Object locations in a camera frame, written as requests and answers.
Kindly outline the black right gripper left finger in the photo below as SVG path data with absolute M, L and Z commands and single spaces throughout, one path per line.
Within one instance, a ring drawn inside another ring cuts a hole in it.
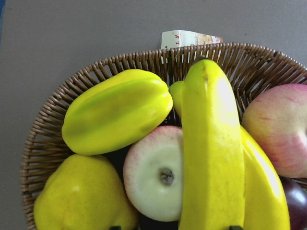
M 109 230 L 121 230 L 121 226 L 111 226 Z

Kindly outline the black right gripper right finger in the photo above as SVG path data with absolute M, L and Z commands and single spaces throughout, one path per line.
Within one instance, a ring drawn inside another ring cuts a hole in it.
M 239 225 L 232 225 L 229 227 L 229 230 L 243 230 L 243 227 Z

